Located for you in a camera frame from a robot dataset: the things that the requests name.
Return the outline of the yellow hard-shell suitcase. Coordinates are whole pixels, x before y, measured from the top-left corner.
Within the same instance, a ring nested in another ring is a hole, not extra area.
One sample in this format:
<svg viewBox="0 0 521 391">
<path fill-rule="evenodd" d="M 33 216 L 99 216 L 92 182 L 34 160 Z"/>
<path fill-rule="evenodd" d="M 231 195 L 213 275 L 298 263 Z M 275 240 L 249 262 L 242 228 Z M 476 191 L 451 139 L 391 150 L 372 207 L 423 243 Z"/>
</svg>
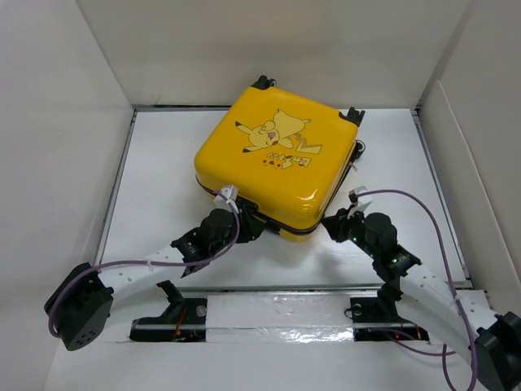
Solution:
<svg viewBox="0 0 521 391">
<path fill-rule="evenodd" d="M 207 192 L 235 186 L 237 204 L 267 231 L 307 241 L 365 149 L 357 141 L 364 115 L 281 90 L 261 75 L 196 153 L 196 179 Z"/>
</svg>

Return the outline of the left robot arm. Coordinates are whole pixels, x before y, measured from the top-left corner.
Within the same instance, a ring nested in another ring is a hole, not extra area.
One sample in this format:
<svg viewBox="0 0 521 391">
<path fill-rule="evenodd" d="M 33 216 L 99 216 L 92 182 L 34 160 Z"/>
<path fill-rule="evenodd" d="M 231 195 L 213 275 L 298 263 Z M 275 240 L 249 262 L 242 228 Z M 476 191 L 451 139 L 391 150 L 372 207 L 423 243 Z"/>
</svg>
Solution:
<svg viewBox="0 0 521 391">
<path fill-rule="evenodd" d="M 124 299 L 158 284 L 171 292 L 174 281 L 210 265 L 236 244 L 257 239 L 264 230 L 265 223 L 251 208 L 229 201 L 143 259 L 75 266 L 44 305 L 49 332 L 66 350 L 82 349 L 106 326 L 121 321 L 117 308 Z"/>
</svg>

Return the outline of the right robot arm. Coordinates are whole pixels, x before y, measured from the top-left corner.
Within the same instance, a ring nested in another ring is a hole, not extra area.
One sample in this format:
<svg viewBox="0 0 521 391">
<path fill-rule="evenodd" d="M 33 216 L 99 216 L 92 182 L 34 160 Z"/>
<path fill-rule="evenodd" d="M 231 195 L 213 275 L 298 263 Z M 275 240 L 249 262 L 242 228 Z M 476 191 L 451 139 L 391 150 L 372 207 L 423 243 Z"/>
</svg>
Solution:
<svg viewBox="0 0 521 391">
<path fill-rule="evenodd" d="M 383 213 L 340 209 L 322 219 L 337 243 L 353 242 L 372 260 L 384 282 L 376 300 L 380 317 L 398 316 L 445 343 L 467 364 L 477 364 L 477 379 L 488 390 L 513 390 L 520 384 L 520 317 L 499 314 L 470 298 L 453 294 L 397 240 L 397 229 Z"/>
</svg>

